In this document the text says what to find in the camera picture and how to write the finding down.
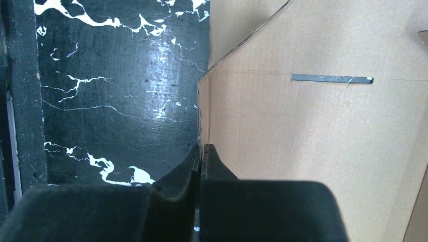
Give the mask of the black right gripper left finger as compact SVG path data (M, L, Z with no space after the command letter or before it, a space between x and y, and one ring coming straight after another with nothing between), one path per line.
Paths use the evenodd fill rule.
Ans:
M199 146L150 186L45 186L27 191L1 241L191 241Z

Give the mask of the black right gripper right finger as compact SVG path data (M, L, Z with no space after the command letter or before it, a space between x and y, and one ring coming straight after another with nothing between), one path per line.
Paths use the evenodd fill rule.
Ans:
M212 144L205 145L201 165L201 241L348 241L326 185L240 180Z

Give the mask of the brown cardboard box sheet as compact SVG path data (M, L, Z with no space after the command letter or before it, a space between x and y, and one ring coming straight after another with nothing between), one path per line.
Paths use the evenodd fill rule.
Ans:
M199 141L316 180L351 241L427 241L427 1L211 1Z

